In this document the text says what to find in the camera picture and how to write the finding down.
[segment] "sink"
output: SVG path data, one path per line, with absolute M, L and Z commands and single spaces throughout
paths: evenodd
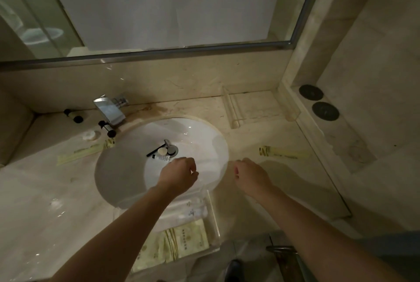
M 157 184 L 166 163 L 146 155 L 163 145 L 164 139 L 178 147 L 174 158 L 193 157 L 197 164 L 198 180 L 180 198 L 216 187 L 229 160 L 228 145 L 220 132 L 193 119 L 162 119 L 121 133 L 115 146 L 101 153 L 95 182 L 108 203 L 126 209 Z

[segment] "faucet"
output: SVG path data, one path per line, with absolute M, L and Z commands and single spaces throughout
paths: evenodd
M 123 95 L 119 95 L 115 98 L 106 97 L 102 95 L 100 98 L 93 100 L 93 104 L 99 109 L 102 116 L 111 126 L 120 124 L 124 119 L 125 115 L 121 112 L 120 107 L 127 105 L 129 102 Z

